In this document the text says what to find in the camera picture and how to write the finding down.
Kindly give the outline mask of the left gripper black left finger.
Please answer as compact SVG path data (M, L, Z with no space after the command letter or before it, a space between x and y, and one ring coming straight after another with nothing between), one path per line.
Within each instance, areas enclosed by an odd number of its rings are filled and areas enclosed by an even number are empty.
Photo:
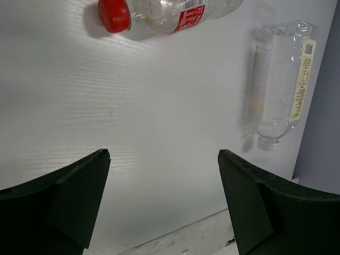
M1 254L83 254L89 248L111 157L75 163L1 190Z

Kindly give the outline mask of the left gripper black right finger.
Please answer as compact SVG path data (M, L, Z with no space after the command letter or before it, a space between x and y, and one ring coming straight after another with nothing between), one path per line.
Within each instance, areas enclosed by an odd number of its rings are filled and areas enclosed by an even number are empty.
M230 150L219 172L239 254L339 254L339 195L301 186Z

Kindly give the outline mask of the white label clear bottle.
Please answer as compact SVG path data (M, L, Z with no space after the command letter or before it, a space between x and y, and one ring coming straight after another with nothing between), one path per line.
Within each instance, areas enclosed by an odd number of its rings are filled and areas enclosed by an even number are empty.
M301 117L319 29L304 20L254 28L246 120L257 147L274 151Z

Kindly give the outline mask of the red label clear bottle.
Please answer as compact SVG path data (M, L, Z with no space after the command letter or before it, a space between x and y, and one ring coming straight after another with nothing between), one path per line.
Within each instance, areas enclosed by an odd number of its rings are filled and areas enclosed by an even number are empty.
M97 7L99 18L110 33L141 27L152 33L171 35L206 20L223 18L242 3L230 0L100 0Z

